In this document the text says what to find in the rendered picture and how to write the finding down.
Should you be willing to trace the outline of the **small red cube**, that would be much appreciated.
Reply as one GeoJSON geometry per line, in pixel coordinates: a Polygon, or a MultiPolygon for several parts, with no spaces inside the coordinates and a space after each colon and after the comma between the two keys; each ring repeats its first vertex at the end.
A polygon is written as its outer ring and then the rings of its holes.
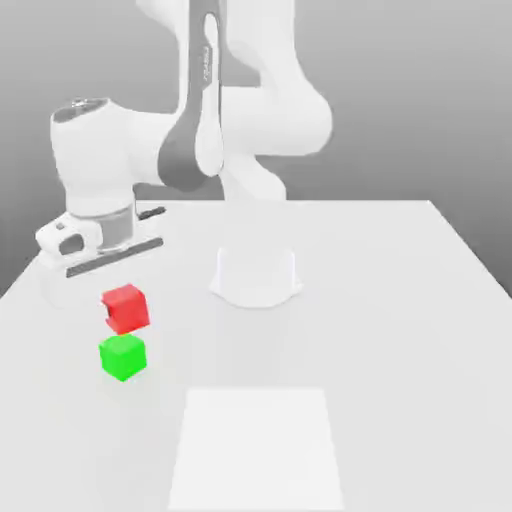
{"type": "Polygon", "coordinates": [[[150,324],[144,293],[132,284],[106,291],[102,303],[107,309],[107,325],[123,335],[150,324]]]}

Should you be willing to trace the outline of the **small green cube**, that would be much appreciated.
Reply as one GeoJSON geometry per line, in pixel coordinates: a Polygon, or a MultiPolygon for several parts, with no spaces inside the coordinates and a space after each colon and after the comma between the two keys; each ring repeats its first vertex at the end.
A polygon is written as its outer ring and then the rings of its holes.
{"type": "Polygon", "coordinates": [[[133,334],[111,336],[98,349],[104,371],[121,382],[147,367],[145,343],[133,334]]]}

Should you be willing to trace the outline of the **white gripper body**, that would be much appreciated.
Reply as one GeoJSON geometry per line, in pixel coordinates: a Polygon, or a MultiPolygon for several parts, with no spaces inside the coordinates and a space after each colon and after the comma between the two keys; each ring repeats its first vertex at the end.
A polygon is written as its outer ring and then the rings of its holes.
{"type": "Polygon", "coordinates": [[[80,251],[56,257],[41,254],[40,291],[51,305],[74,305],[123,285],[134,268],[130,260],[164,246],[154,237],[126,248],[99,254],[80,251]]]}

